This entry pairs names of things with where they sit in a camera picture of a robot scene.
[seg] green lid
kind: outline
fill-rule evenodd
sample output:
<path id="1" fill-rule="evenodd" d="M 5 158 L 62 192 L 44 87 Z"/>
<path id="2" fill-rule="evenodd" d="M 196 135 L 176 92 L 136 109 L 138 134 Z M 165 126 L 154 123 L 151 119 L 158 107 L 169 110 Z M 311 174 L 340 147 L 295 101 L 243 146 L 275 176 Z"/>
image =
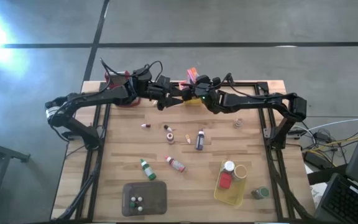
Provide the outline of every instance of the green lid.
<path id="1" fill-rule="evenodd" d="M 266 187 L 261 187 L 260 188 L 260 194 L 263 197 L 268 197 L 269 196 L 269 190 Z"/>
<path id="2" fill-rule="evenodd" d="M 149 179 L 150 179 L 150 180 L 154 180 L 156 177 L 157 177 L 157 176 L 156 176 L 154 173 L 152 173 L 152 174 L 149 175 Z"/>

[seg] laptop keyboard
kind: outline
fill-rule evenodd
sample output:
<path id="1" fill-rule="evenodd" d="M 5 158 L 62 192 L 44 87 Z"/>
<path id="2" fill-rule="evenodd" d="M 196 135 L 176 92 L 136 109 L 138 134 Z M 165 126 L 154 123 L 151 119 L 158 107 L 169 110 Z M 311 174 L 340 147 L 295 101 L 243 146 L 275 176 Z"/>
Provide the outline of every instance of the laptop keyboard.
<path id="1" fill-rule="evenodd" d="M 336 178 L 323 207 L 344 223 L 358 223 L 358 188 L 344 177 Z"/>

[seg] wooden table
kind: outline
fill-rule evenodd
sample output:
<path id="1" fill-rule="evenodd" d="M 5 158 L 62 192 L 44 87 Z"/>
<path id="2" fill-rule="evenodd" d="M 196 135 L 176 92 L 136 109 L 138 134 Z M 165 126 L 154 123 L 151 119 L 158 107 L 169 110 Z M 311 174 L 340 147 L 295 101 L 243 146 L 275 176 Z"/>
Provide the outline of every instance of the wooden table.
<path id="1" fill-rule="evenodd" d="M 266 82 L 271 93 L 285 93 L 282 80 Z M 100 82 L 84 82 L 83 91 L 96 91 L 99 84 Z M 232 93 L 229 88 L 222 90 Z M 254 94 L 254 90 L 249 87 L 239 87 L 238 90 Z M 76 119 L 84 124 L 90 124 L 94 109 L 95 107 L 88 107 L 78 110 Z M 279 123 L 281 115 L 276 111 L 274 114 Z M 244 119 L 240 129 L 233 128 L 237 118 Z M 142 129 L 140 126 L 144 123 L 150 123 L 152 127 Z M 174 129 L 173 145 L 167 143 L 164 124 Z M 199 152 L 195 150 L 194 142 L 201 128 L 205 131 L 205 146 L 204 150 Z M 186 134 L 189 134 L 192 145 L 186 142 Z M 70 143 L 67 153 L 81 145 L 82 140 Z M 180 173 L 170 167 L 164 159 L 167 155 L 183 163 L 186 171 Z M 306 210 L 314 213 L 313 199 L 299 148 L 287 146 L 283 150 L 283 156 L 291 190 Z M 59 216 L 78 193 L 85 157 L 86 151 L 81 149 L 66 159 L 52 217 Z M 150 164 L 158 180 L 167 184 L 168 209 L 164 215 L 124 217 L 121 214 L 123 185 L 148 180 L 141 169 L 140 158 Z M 248 169 L 244 201 L 237 209 L 214 199 L 218 170 L 224 159 L 230 159 L 235 163 L 241 161 Z M 256 109 L 240 110 L 231 114 L 212 114 L 203 105 L 176 105 L 159 111 L 152 106 L 152 102 L 145 99 L 134 108 L 118 108 L 112 105 L 93 221 L 275 221 L 277 217 L 271 191 L 270 198 L 264 200 L 254 200 L 250 194 L 252 190 L 263 185 L 271 189 L 259 114 Z M 282 192 L 280 195 L 286 214 Z M 88 211 L 87 200 L 83 216 L 86 216 Z"/>

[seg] green bottle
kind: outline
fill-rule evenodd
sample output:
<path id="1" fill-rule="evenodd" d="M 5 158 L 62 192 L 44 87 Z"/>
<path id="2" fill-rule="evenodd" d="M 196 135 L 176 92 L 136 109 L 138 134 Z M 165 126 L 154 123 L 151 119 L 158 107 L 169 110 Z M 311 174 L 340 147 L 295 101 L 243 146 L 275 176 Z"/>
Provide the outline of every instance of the green bottle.
<path id="1" fill-rule="evenodd" d="M 157 176 L 154 174 L 154 171 L 149 166 L 149 164 L 146 161 L 144 161 L 143 159 L 140 159 L 140 162 L 142 164 L 142 169 L 146 173 L 149 180 L 154 180 Z"/>

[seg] yellow tray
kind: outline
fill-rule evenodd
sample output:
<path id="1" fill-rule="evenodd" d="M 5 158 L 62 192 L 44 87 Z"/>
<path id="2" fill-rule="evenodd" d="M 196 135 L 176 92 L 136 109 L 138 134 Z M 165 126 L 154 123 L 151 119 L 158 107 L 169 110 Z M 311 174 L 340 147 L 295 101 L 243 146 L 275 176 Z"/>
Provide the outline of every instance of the yellow tray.
<path id="1" fill-rule="evenodd" d="M 235 162 L 234 164 L 236 166 L 237 165 L 245 165 L 245 164 L 242 164 L 241 162 Z M 218 179 L 216 180 L 214 198 L 216 200 L 226 202 L 230 205 L 234 205 L 235 207 L 239 207 L 242 205 L 242 198 L 244 197 L 244 190 L 245 190 L 247 178 L 238 180 L 238 181 L 232 180 L 229 189 L 221 189 L 221 188 L 219 188 L 219 180 L 221 179 L 221 174 L 222 174 L 221 168 L 219 169 Z"/>

